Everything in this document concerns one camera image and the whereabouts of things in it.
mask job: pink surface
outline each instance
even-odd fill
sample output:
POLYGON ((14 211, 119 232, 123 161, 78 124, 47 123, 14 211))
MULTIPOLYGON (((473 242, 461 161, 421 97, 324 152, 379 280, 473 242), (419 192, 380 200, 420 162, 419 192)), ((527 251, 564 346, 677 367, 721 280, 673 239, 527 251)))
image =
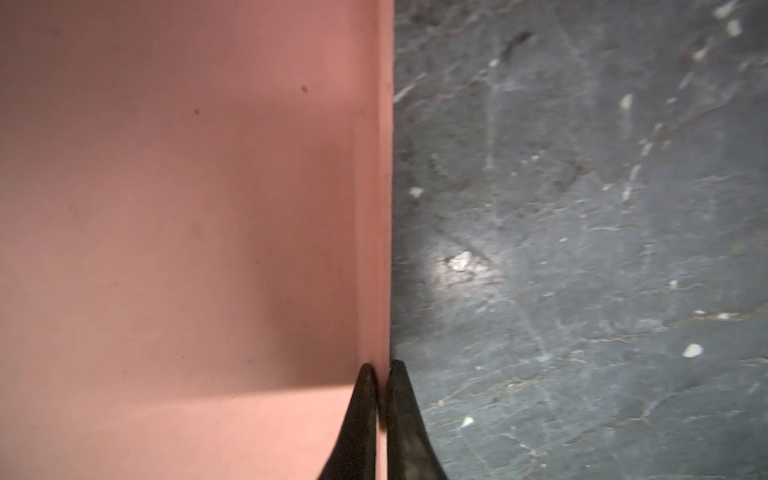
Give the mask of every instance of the pink surface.
POLYGON ((391 22, 0 6, 0 478, 319 472, 388 363, 391 22))

